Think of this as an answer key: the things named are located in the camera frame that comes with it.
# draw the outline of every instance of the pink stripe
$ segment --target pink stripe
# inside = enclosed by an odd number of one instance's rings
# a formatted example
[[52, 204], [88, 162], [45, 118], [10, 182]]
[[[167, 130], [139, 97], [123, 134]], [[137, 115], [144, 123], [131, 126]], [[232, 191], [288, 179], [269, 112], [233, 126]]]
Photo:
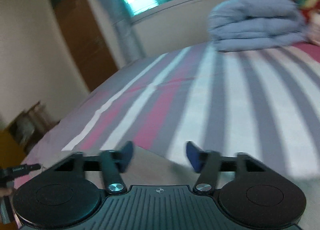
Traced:
[[294, 47], [309, 54], [314, 60], [320, 62], [320, 47], [309, 43], [297, 43]]
[[163, 58], [157, 65], [155, 65], [147, 74], [145, 74], [140, 80], [136, 81], [124, 95], [112, 103], [109, 110], [105, 112], [103, 116], [100, 117], [99, 123], [94, 127], [93, 131], [86, 136], [84, 143], [80, 146], [80, 150], [89, 150], [92, 148], [99, 137], [102, 135], [104, 130], [113, 122], [117, 117], [122, 107], [131, 99], [134, 98], [140, 89], [146, 86], [154, 74], [158, 74], [165, 66], [169, 64], [171, 58]]
[[120, 98], [115, 102], [112, 109], [108, 110], [105, 115], [103, 115], [99, 124], [94, 128], [94, 131], [90, 134], [88, 139], [81, 145], [80, 150], [89, 150], [95, 142], [99, 139], [100, 135], [103, 133], [106, 127], [108, 127], [113, 119], [118, 115], [122, 106], [133, 96], [133, 94], [126, 94], [124, 97]]
[[193, 49], [189, 52], [188, 57], [185, 58], [182, 65], [177, 69], [174, 77], [167, 82], [166, 85], [162, 86], [162, 93], [133, 139], [135, 145], [146, 150], [151, 148], [153, 141], [157, 137], [164, 119], [169, 112], [175, 94], [180, 88], [182, 82], [186, 80], [187, 73], [196, 61], [197, 58], [195, 58]]
[[64, 122], [72, 123], [72, 120], [75, 118], [76, 115], [82, 114], [88, 107], [97, 105], [98, 101], [102, 99], [107, 99], [110, 95], [109, 91], [99, 91], [91, 98], [87, 99], [86, 101], [82, 102], [78, 107], [72, 110], [65, 118], [63, 118]]
[[27, 181], [31, 180], [31, 177], [29, 175], [25, 175], [19, 178], [16, 178], [14, 180], [14, 188], [19, 188], [20, 186], [22, 186], [23, 184], [25, 184]]

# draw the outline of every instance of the black robotic gripper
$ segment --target black robotic gripper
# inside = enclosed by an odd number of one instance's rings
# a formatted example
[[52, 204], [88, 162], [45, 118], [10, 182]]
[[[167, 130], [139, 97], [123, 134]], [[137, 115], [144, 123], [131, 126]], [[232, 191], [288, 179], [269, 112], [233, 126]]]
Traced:
[[[292, 182], [247, 154], [222, 157], [192, 142], [186, 151], [200, 173], [192, 189], [127, 189], [120, 173], [133, 156], [132, 142], [94, 157], [74, 153], [17, 190], [13, 207], [22, 230], [300, 229], [306, 198]], [[101, 171], [105, 189], [86, 180], [85, 171]], [[235, 178], [216, 189], [219, 172], [235, 172]]]

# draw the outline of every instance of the hand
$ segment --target hand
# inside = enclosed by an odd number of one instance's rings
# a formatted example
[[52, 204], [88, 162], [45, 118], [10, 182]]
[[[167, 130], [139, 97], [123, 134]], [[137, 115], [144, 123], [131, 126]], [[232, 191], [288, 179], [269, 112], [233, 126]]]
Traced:
[[0, 188], [0, 198], [4, 196], [9, 196], [12, 193], [12, 189], [10, 188]]

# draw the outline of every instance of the gray stripe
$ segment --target gray stripe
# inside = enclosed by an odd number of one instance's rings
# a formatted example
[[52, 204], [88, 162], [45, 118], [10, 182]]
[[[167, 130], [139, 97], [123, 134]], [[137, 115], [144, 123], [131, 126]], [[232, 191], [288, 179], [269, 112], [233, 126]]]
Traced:
[[[188, 58], [190, 58], [190, 56], [194, 55], [196, 51], [198, 51], [199, 46], [195, 45], [193, 46], [190, 51], [187, 53], [187, 55], [184, 57], [183, 61], [179, 64], [179, 65], [184, 65], [186, 61], [188, 61]], [[170, 81], [173, 77], [175, 77], [175, 71], [179, 69], [179, 67], [177, 67], [175, 70], [173, 70], [166, 78], [165, 81], [163, 83], [161, 83], [159, 86], [163, 86], [165, 84], [167, 84], [168, 81]], [[126, 141], [132, 141], [133, 138], [135, 137], [135, 135], [137, 134], [137, 132], [140, 130], [140, 128], [142, 127], [142, 125], [145, 122], [145, 119], [147, 118], [148, 113], [152, 110], [154, 104], [156, 103], [156, 101], [158, 100], [159, 96], [161, 95], [162, 90], [156, 90], [155, 93], [151, 96], [151, 98], [148, 100], [148, 102], [146, 103], [146, 105], [144, 106], [143, 110], [140, 112], [140, 114], [138, 115], [137, 119], [135, 120], [135, 122], [131, 125], [130, 129], [127, 131], [127, 133], [122, 137], [121, 141], [119, 142], [119, 145], [121, 146], [123, 143], [125, 143]]]
[[278, 173], [286, 174], [284, 152], [266, 93], [248, 56], [244, 52], [239, 52], [239, 59], [249, 85], [258, 123], [263, 162]]
[[64, 132], [55, 135], [55, 144], [52, 145], [52, 148], [61, 151], [62, 148], [85, 128], [87, 123], [92, 119], [95, 111], [105, 104], [114, 94], [124, 88], [142, 70], [155, 61], [156, 58], [158, 57], [139, 60], [125, 66], [91, 92], [88, 98], [79, 104], [67, 117], [61, 120], [58, 126], [55, 127], [55, 129], [59, 128]]
[[310, 79], [320, 89], [320, 77], [302, 60], [295, 56], [292, 52], [284, 48], [277, 48], [277, 50], [283, 52], [288, 58], [295, 62], [299, 67], [310, 77]]
[[[159, 67], [161, 67], [162, 65], [164, 65], [164, 63], [170, 63], [170, 61], [177, 56], [180, 53], [180, 50], [178, 51], [174, 51], [171, 52], [169, 54], [166, 55], [166, 57], [164, 57], [157, 65], [155, 65], [152, 69], [150, 69], [150, 71], [148, 71], [147, 74], [145, 74], [141, 79], [137, 80], [129, 89], [126, 93], [124, 94], [132, 94], [132, 96], [130, 97], [130, 99], [128, 101], [126, 101], [126, 103], [121, 107], [121, 110], [119, 111], [119, 113], [117, 114], [117, 116], [112, 120], [112, 122], [109, 124], [108, 127], [106, 127], [103, 131], [103, 133], [100, 135], [100, 137], [98, 138], [98, 140], [94, 143], [94, 145], [91, 147], [90, 151], [94, 152], [96, 150], [100, 150], [101, 146], [104, 144], [104, 142], [106, 141], [106, 139], [108, 139], [108, 137], [110, 136], [110, 134], [112, 133], [112, 131], [118, 126], [118, 124], [120, 123], [120, 121], [124, 118], [125, 114], [127, 113], [128, 109], [132, 106], [132, 104], [134, 103], [134, 101], [140, 96], [140, 94], [145, 90], [145, 87], [141, 87], [139, 88], [137, 91], [131, 93], [130, 90], [137, 87], [140, 83], [141, 80], [143, 80], [145, 78], [145, 76], [150, 76], [148, 81], [145, 83], [145, 85], [148, 85], [151, 81], [153, 81], [153, 79], [158, 75], [159, 71], [157, 71], [159, 69]], [[115, 101], [114, 103], [111, 104], [109, 110], [107, 112], [110, 112], [113, 108], [114, 105], [117, 105], [117, 101]], [[95, 127], [100, 126], [101, 121], [104, 119], [105, 115], [107, 113], [104, 113], [101, 117], [100, 120], [98, 121], [98, 123], [95, 125]], [[87, 135], [75, 148], [75, 151], [80, 150], [81, 145], [83, 144], [84, 141], [87, 141], [87, 138], [90, 137], [90, 134]]]
[[167, 154], [173, 135], [183, 114], [190, 87], [194, 81], [194, 76], [196, 75], [200, 61], [203, 58], [206, 46], [206, 43], [196, 45], [193, 48], [193, 52], [190, 53], [194, 55], [193, 58], [196, 58], [196, 64], [191, 67], [176, 95], [173, 97], [172, 104], [164, 123], [150, 148], [151, 152], [163, 157]]
[[218, 53], [214, 67], [210, 114], [203, 145], [204, 150], [214, 150], [220, 153], [224, 150], [226, 128], [224, 58], [227, 57]]
[[261, 54], [265, 56], [265, 59], [277, 71], [281, 79], [286, 84], [291, 96], [297, 103], [301, 115], [311, 133], [316, 148], [320, 153], [320, 121], [308, 98], [291, 74], [276, 60], [275, 57], [271, 56], [267, 51], [264, 50], [261, 51]]

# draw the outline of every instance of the window sill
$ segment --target window sill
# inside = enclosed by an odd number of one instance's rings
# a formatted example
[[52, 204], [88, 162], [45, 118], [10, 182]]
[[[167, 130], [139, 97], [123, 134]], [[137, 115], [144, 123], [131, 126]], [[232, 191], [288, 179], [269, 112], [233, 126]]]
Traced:
[[150, 17], [153, 14], [156, 14], [158, 12], [161, 12], [161, 11], [165, 10], [165, 9], [168, 9], [168, 8], [171, 8], [171, 7], [174, 7], [174, 6], [178, 6], [180, 4], [184, 4], [184, 3], [190, 2], [190, 1], [193, 1], [193, 0], [172, 0], [170, 2], [167, 2], [167, 3], [164, 3], [164, 4], [160, 5], [160, 6], [151, 8], [151, 9], [149, 9], [147, 11], [144, 11], [144, 12], [132, 17], [131, 18], [131, 23], [132, 24], [136, 24], [138, 22], [141, 22], [143, 19]]

